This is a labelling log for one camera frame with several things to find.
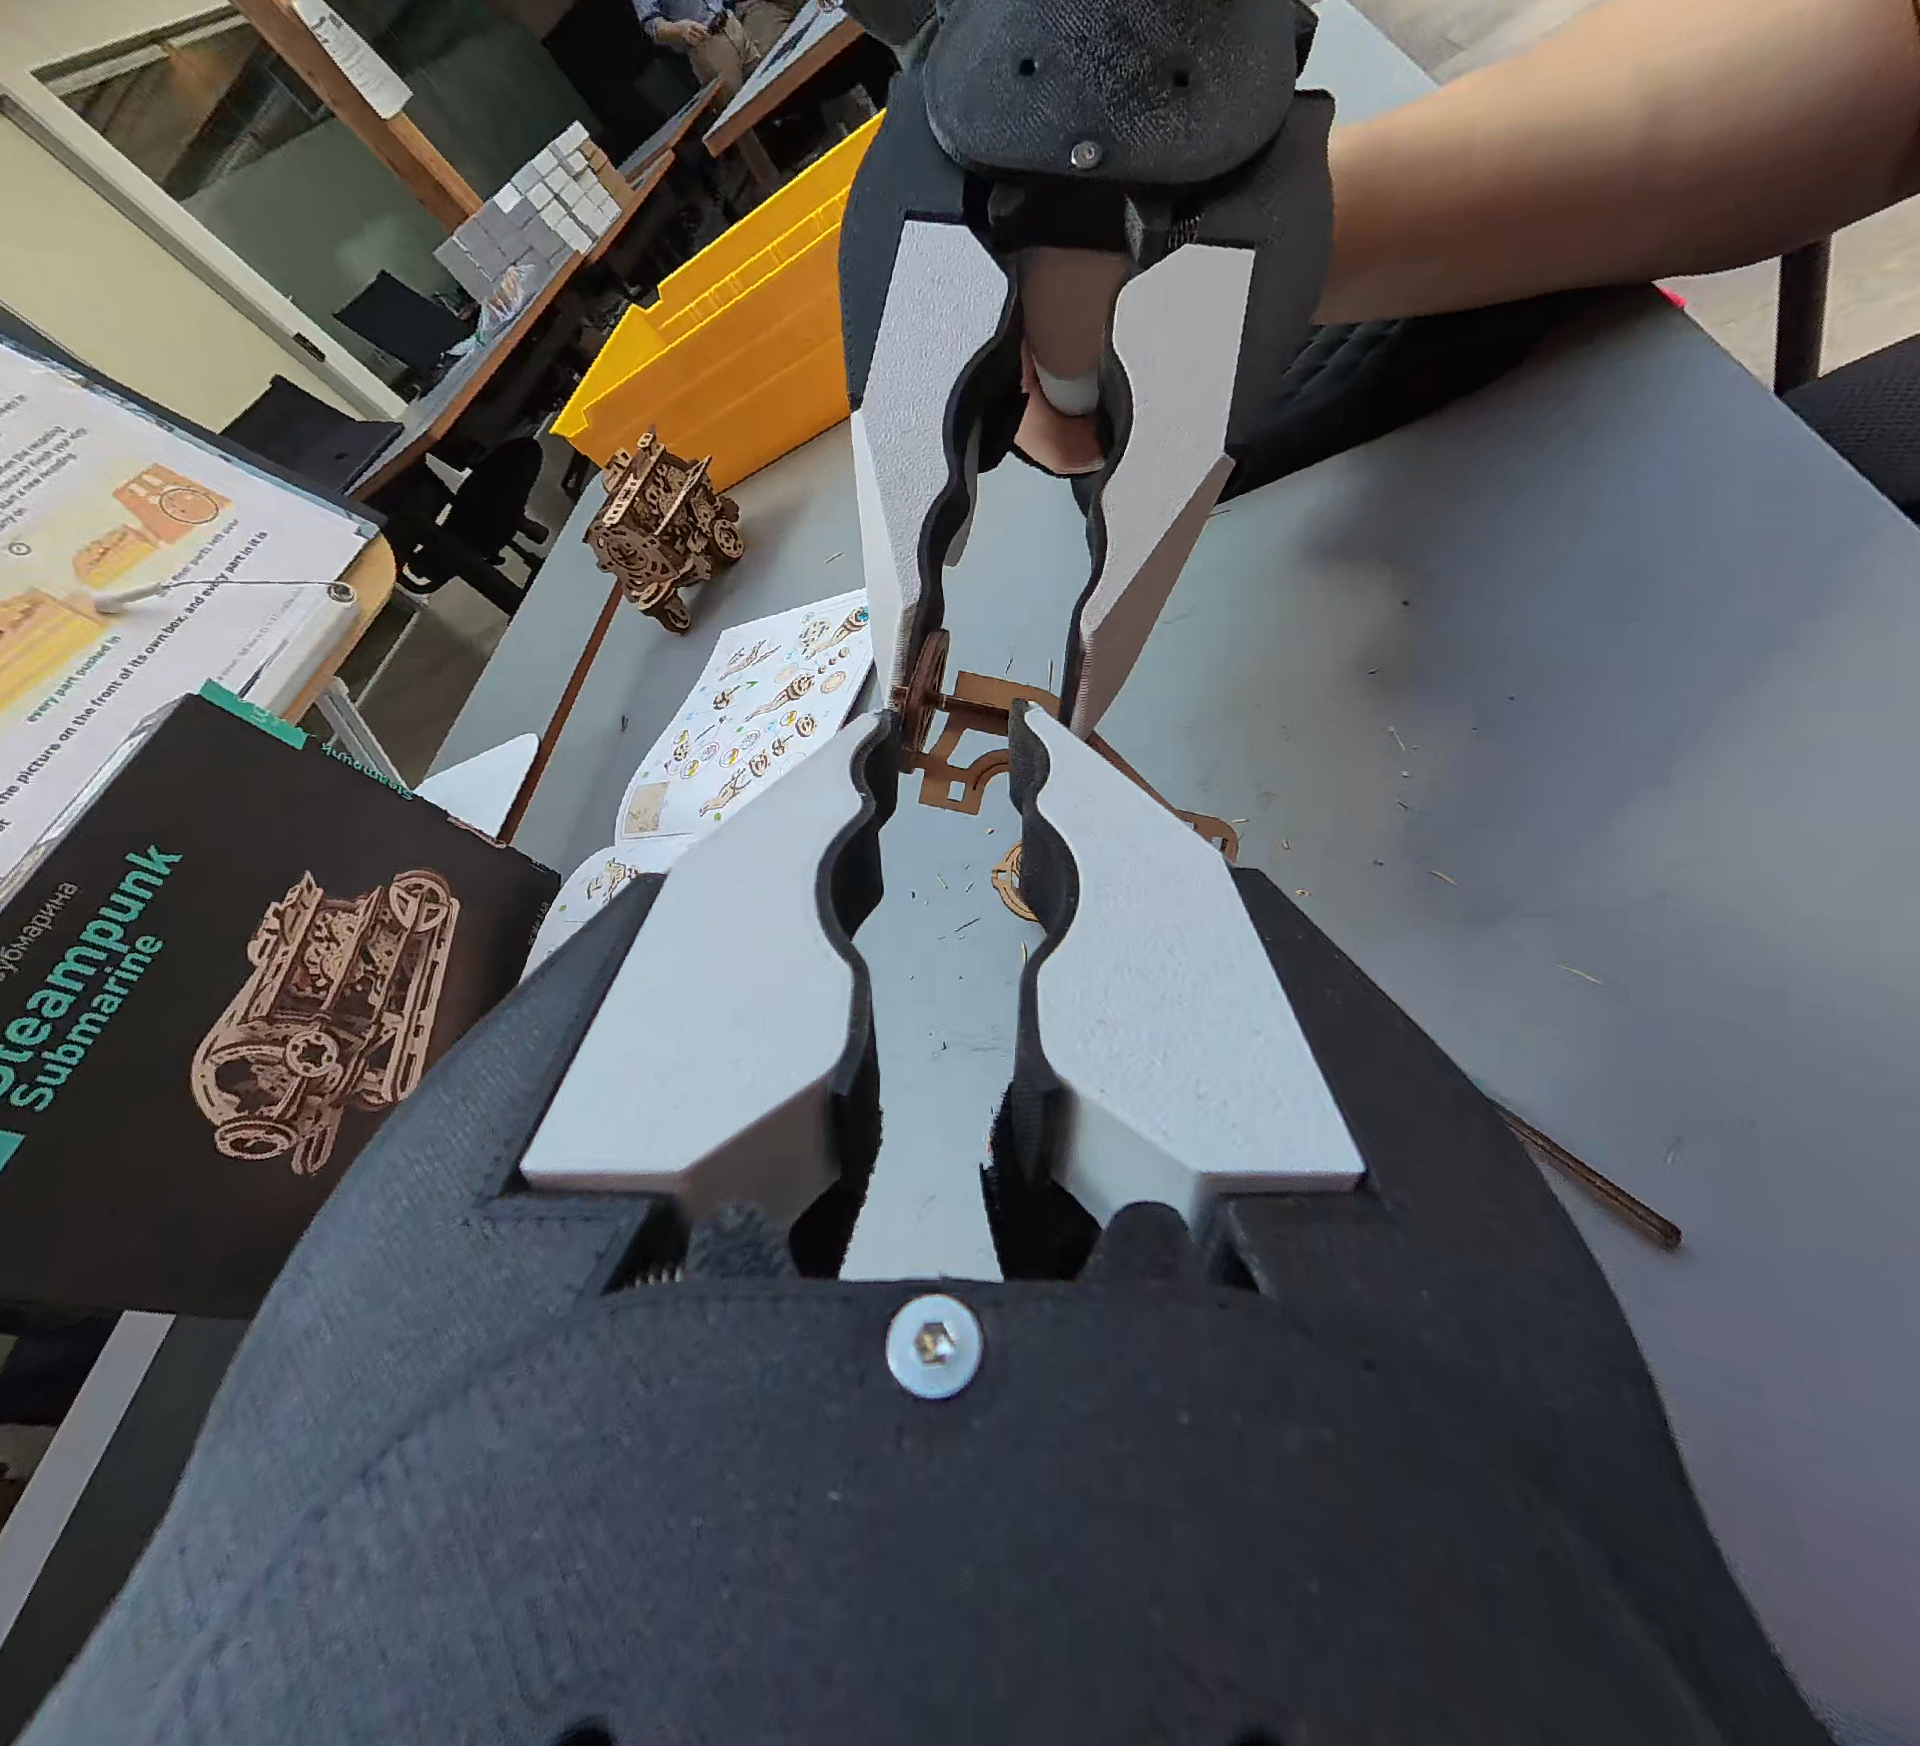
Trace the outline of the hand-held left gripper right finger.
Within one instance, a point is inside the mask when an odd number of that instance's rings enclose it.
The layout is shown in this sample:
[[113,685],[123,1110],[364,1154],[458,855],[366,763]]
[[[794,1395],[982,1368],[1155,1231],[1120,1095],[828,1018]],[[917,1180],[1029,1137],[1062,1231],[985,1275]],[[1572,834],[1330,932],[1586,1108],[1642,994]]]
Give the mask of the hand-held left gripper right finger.
[[1364,1160],[1223,850],[1046,708],[1008,726],[1015,1072],[991,1133],[1005,1279],[1076,1279],[1126,1207],[1351,1197]]

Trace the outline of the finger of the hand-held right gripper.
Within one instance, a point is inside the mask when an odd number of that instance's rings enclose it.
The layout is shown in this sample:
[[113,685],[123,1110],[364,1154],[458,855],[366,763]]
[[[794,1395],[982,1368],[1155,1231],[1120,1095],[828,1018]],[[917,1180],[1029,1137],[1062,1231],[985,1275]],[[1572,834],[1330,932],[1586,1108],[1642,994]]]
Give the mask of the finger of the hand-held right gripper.
[[1119,293],[1119,457],[1096,491],[1093,580],[1069,631],[1066,715],[1089,736],[1119,701],[1225,486],[1248,247],[1188,243]]
[[1015,277],[965,220],[904,220],[852,461],[876,708],[904,715],[972,488],[1023,415]]

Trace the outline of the wooden wheel frame with shaft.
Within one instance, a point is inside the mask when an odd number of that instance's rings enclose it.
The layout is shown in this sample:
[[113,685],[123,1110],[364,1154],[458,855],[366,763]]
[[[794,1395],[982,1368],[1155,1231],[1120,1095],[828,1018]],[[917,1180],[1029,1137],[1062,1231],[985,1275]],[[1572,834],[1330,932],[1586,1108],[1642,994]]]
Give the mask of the wooden wheel frame with shaft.
[[899,773],[919,780],[919,803],[980,816],[991,782],[1011,769],[1011,719],[1019,705],[1062,711],[1059,694],[1014,678],[948,678],[948,630],[921,644],[911,678],[893,691]]

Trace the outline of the person's right forearm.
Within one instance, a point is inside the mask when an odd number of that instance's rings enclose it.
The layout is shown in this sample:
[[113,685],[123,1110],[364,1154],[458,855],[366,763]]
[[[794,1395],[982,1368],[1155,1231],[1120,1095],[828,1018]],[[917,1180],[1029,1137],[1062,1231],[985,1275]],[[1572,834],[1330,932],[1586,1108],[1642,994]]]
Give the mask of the person's right forearm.
[[1330,179],[1323,323],[1745,269],[1918,194],[1918,0],[1602,0]]

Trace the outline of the wooden mechanical model vehicle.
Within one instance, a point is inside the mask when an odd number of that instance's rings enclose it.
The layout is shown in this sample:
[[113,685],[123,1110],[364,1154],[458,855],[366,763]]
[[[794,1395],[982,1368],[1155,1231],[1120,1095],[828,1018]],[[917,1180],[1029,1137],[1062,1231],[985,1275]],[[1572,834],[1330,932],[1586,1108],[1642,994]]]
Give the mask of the wooden mechanical model vehicle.
[[604,504],[587,527],[587,548],[612,593],[662,630],[687,636],[685,590],[747,554],[741,508],[716,491],[712,459],[669,451],[655,429],[604,464]]

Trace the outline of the black model kit box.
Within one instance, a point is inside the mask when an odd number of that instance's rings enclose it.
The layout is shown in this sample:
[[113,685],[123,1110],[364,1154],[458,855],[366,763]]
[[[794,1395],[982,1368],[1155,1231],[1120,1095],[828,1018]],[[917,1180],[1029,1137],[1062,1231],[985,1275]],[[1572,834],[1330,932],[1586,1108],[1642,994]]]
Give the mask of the black model kit box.
[[185,697],[3,908],[3,1323],[248,1320],[561,878]]

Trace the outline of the person's right hand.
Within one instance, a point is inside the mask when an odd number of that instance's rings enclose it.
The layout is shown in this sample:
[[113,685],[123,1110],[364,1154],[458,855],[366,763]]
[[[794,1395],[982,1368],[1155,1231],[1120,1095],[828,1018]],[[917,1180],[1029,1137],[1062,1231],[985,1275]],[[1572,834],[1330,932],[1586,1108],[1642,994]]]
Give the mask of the person's right hand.
[[1079,480],[1103,468],[1100,365],[1126,276],[1126,252],[1093,247],[1022,252],[1023,415],[1015,449],[1052,476]]

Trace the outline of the yellow plastic bin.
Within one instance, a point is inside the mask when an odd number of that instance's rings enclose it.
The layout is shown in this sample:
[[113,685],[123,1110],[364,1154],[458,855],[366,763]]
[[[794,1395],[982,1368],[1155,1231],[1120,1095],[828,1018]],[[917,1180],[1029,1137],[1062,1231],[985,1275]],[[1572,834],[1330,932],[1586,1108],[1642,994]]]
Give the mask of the yellow plastic bin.
[[655,434],[726,493],[848,420],[841,237],[869,118],[628,310],[556,417],[592,464]]

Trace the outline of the illustrated instruction booklet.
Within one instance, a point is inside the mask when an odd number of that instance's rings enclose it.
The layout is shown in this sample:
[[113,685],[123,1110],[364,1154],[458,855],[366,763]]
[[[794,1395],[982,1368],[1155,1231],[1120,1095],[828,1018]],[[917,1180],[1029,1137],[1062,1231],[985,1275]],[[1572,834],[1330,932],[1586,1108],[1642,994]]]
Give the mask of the illustrated instruction booklet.
[[852,715],[872,675],[863,588],[717,636],[702,678],[629,776],[609,845],[570,871],[534,936],[530,974],[628,882],[666,874]]

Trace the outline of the wooden background desk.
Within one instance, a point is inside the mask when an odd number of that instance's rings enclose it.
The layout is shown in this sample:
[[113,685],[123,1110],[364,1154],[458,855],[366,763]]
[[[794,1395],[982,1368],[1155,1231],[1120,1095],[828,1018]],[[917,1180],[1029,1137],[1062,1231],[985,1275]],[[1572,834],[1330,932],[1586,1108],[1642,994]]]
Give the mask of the wooden background desk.
[[706,152],[721,160],[736,150],[761,121],[828,72],[859,39],[866,39],[866,29],[845,9],[805,0],[774,52],[748,80],[744,80],[737,96],[726,103],[716,124],[706,128]]
[[435,442],[444,442],[463,417],[482,400],[502,368],[514,365],[534,348],[534,338],[551,318],[568,286],[591,269],[612,259],[628,226],[639,218],[662,179],[676,165],[676,150],[693,134],[699,118],[723,99],[721,83],[706,83],[699,93],[649,140],[659,150],[652,155],[636,152],[622,172],[636,172],[617,196],[612,223],[584,252],[570,252],[553,266],[534,293],[524,310],[487,342],[455,362],[445,376],[408,406],[397,436],[368,461],[368,468],[350,486],[346,500],[368,508],[374,495],[400,474],[427,459]]

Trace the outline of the thin wooden strip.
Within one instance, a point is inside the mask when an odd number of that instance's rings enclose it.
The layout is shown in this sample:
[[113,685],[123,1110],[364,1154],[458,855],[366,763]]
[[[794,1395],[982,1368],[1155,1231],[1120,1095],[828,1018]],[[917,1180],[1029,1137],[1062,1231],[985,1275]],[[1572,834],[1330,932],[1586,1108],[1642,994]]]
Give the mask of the thin wooden strip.
[[1613,1220],[1636,1231],[1653,1247],[1664,1254],[1679,1254],[1684,1247],[1684,1232],[1676,1222],[1645,1205],[1630,1191],[1619,1188],[1619,1183],[1601,1173],[1594,1164],[1572,1154],[1572,1149],[1524,1119],[1518,1110],[1506,1105],[1494,1108],[1501,1122],[1514,1133],[1535,1162],[1550,1164],[1552,1173],[1572,1183],[1572,1188],[1594,1198],[1594,1205],[1602,1205]]

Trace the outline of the stack of small pale boxes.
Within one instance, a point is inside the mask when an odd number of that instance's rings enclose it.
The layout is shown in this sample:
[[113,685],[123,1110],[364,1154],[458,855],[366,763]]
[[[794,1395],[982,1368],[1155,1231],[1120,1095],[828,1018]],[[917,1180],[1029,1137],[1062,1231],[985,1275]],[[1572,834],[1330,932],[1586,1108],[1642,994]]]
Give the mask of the stack of small pale boxes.
[[479,304],[517,266],[551,272],[570,259],[591,259],[634,205],[636,188],[574,121],[510,172],[435,259]]

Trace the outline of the black monitor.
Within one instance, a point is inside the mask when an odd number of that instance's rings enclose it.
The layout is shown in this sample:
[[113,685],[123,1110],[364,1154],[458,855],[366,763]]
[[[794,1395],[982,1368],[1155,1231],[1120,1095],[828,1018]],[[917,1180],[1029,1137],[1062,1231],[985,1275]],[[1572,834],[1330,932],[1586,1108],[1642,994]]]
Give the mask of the black monitor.
[[419,379],[438,374],[472,335],[469,321],[444,298],[414,290],[391,269],[377,269],[333,318]]

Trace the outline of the black laptop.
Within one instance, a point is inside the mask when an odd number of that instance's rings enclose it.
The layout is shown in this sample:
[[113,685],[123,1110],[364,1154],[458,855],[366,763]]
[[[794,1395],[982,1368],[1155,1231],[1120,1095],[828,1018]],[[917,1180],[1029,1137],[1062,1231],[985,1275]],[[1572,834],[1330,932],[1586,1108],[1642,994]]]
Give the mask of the black laptop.
[[353,495],[397,434],[400,422],[357,420],[285,374],[273,374],[269,386],[219,429],[239,453],[341,500]]

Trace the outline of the white paper notice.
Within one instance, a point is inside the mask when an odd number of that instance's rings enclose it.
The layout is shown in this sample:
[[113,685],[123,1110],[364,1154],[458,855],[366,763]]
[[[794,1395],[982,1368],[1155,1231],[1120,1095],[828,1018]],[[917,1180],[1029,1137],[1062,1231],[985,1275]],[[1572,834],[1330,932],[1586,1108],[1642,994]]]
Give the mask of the white paper notice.
[[391,121],[408,107],[414,96],[408,83],[383,59],[383,55],[373,49],[364,35],[350,26],[350,19],[336,6],[327,0],[295,0],[295,12],[333,66],[353,83],[360,99],[373,104],[381,121]]

